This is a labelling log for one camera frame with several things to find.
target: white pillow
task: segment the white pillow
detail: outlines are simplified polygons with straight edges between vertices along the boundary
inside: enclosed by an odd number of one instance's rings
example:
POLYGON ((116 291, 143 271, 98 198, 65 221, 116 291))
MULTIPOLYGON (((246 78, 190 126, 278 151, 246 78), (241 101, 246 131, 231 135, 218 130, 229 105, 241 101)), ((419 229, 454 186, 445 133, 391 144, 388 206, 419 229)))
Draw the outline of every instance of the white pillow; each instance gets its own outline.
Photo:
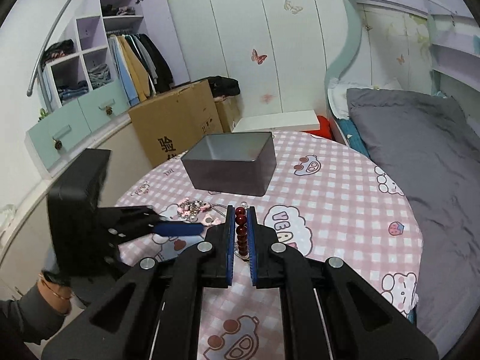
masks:
POLYGON ((328 102, 332 108, 333 114, 337 119, 350 119, 349 106, 347 104, 347 89, 390 89, 403 90, 397 79, 393 79, 383 86, 371 86, 365 84, 358 84, 356 82, 339 81, 338 79, 331 79, 328 84, 328 102))

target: cartoon bunny print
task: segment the cartoon bunny print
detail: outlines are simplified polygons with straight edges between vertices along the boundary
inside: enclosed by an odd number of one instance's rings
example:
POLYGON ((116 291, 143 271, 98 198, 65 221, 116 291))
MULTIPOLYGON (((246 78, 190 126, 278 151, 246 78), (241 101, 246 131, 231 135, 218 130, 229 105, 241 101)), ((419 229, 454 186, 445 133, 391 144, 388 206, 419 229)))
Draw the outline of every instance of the cartoon bunny print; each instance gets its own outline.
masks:
POLYGON ((375 173, 378 174, 377 181, 380 192, 390 193, 391 195, 398 193, 399 195, 405 196, 400 187, 379 166, 375 167, 375 173))

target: metal screw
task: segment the metal screw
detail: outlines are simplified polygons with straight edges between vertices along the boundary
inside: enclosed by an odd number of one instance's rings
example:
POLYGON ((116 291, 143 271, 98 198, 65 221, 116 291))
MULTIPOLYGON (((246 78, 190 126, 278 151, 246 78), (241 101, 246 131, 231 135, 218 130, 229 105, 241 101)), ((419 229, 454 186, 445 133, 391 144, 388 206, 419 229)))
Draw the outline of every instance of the metal screw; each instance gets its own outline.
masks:
POLYGON ((197 246, 197 249, 199 251, 203 251, 203 252, 210 251, 210 250, 212 250, 212 248, 213 248, 213 245, 210 242, 205 242, 205 241, 200 242, 197 246))
POLYGON ((151 257, 146 257, 140 261, 140 268, 142 269, 152 269, 155 266, 155 259, 151 257))
POLYGON ((281 252, 284 252, 286 251, 287 247, 285 246, 285 244, 282 244, 281 242, 277 242, 277 243, 274 243, 272 246, 271 246, 272 250, 275 252, 275 253, 281 253, 281 252))
POLYGON ((343 260, 340 257, 330 257, 328 259, 328 264, 332 268, 341 268, 343 266, 343 260))

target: round table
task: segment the round table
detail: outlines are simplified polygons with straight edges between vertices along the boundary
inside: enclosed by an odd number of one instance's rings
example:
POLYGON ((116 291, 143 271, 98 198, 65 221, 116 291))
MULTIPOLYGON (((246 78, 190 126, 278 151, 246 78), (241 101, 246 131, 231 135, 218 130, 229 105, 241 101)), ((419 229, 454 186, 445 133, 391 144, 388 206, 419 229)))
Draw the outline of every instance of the round table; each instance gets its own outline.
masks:
MULTIPOLYGON (((196 190, 177 156, 146 174, 117 205, 152 205, 179 220, 177 203, 184 198, 218 204, 223 214, 222 206, 246 202, 281 242, 311 259, 341 257, 406 316, 418 301, 422 234, 403 192, 349 147, 303 132, 273 135, 277 168, 262 197, 196 190)), ((207 214, 225 220, 217 211, 207 214)), ((149 235, 121 245, 121 258, 130 265, 146 256, 167 260, 201 240, 149 235)), ((279 292, 253 288, 249 265, 237 256, 232 286, 203 293, 198 358, 284 358, 279 292)))

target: gray blanket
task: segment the gray blanket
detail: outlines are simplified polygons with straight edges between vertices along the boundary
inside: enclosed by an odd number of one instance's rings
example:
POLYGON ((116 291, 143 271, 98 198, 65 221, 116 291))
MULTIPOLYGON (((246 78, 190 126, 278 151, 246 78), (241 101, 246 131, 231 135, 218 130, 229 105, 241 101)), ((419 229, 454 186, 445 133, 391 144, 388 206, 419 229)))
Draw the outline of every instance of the gray blanket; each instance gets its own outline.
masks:
POLYGON ((480 138, 452 98, 349 89, 347 101, 423 234, 418 328, 443 357, 480 306, 480 138))

